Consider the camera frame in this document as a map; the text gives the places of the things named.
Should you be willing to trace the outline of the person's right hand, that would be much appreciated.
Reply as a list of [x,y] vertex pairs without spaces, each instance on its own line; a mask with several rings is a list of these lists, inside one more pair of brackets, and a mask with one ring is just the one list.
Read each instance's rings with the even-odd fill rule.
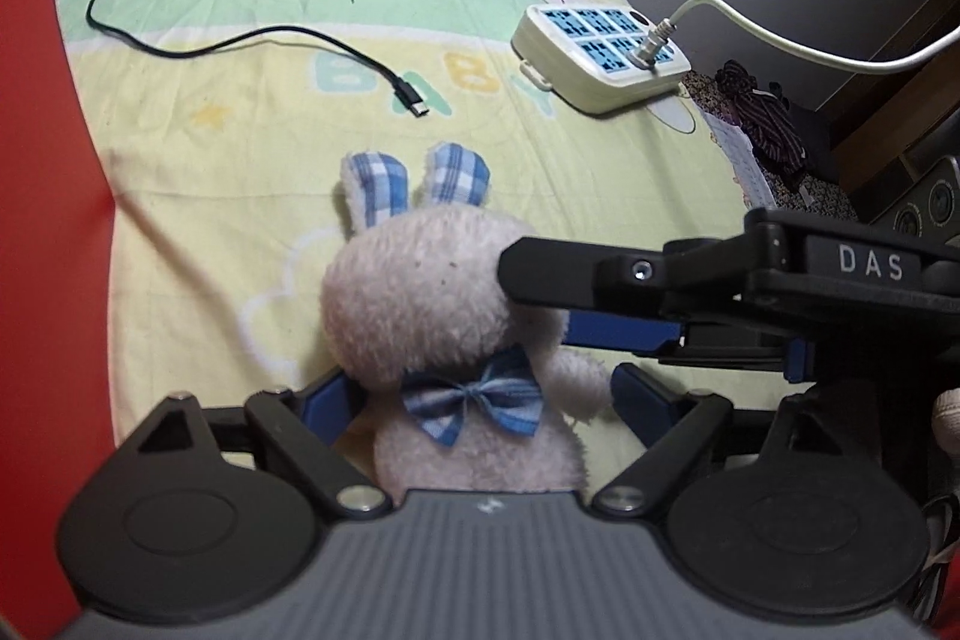
[[953,459],[960,456],[960,390],[953,388],[935,398],[932,432],[939,447]]

